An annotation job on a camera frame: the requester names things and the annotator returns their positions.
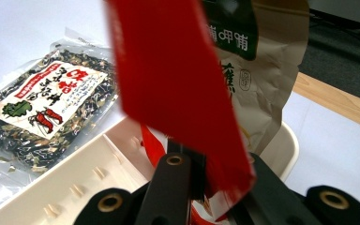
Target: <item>red plastic tab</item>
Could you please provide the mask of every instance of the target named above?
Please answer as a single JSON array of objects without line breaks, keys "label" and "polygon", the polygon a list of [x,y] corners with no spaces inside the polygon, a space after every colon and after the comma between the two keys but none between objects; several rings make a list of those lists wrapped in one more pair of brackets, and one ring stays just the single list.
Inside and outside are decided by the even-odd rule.
[{"label": "red plastic tab", "polygon": [[162,143],[154,136],[153,133],[148,129],[146,125],[140,125],[142,129],[142,142],[144,144],[145,153],[150,159],[151,164],[156,167],[159,163],[161,157],[165,153],[165,149],[162,146]]},{"label": "red plastic tab", "polygon": [[206,194],[222,216],[255,176],[200,2],[108,2],[125,113],[206,154]]}]

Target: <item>seaweed snack package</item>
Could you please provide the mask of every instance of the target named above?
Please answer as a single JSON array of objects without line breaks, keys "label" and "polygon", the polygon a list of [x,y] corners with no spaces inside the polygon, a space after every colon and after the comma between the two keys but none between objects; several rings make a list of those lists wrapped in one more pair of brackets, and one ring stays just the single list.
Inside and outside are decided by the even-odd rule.
[{"label": "seaweed snack package", "polygon": [[308,43],[305,1],[202,0],[208,32],[247,149],[260,154],[281,126]]},{"label": "seaweed snack package", "polygon": [[0,90],[0,149],[45,172],[116,99],[111,50],[83,38],[52,51]]}]

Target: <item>white tray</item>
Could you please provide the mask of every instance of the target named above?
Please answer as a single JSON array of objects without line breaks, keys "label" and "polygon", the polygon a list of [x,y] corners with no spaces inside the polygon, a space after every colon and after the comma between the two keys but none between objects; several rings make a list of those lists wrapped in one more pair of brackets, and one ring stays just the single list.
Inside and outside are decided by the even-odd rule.
[{"label": "white tray", "polygon": [[[163,135],[156,136],[166,146]],[[125,118],[2,203],[0,224],[72,224],[101,190],[141,187],[154,173],[141,139],[139,124]],[[284,180],[297,153],[294,134],[282,124],[261,157]]]}]

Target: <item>metal ring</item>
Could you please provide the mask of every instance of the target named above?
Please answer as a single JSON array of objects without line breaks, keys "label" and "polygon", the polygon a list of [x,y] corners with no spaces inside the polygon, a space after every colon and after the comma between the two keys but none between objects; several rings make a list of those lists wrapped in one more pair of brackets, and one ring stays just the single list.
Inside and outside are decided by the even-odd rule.
[{"label": "metal ring", "polygon": [[[114,200],[114,203],[108,204],[106,201]],[[109,213],[122,205],[123,199],[118,193],[108,194],[102,198],[97,205],[98,210],[103,213]]]},{"label": "metal ring", "polygon": [[[328,197],[335,197],[339,200],[339,202],[333,202],[332,200],[328,199]],[[346,200],[346,198],[337,194],[334,191],[329,191],[329,190],[322,191],[320,193],[320,198],[325,204],[327,204],[333,208],[336,208],[336,209],[344,210],[344,209],[347,209],[350,207],[350,204]]]},{"label": "metal ring", "polygon": [[172,157],[166,158],[166,162],[169,165],[178,166],[178,165],[183,164],[183,158],[179,157],[179,156],[172,156]]}]

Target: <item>food label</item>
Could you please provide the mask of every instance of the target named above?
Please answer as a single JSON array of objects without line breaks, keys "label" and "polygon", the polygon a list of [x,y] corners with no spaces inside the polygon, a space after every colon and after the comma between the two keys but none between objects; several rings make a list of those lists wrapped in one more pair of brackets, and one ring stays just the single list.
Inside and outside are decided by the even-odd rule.
[{"label": "food label", "polygon": [[106,77],[88,67],[53,61],[0,101],[0,119],[50,139]]},{"label": "food label", "polygon": [[216,47],[254,60],[259,35],[251,1],[202,3],[209,21],[207,29]]}]

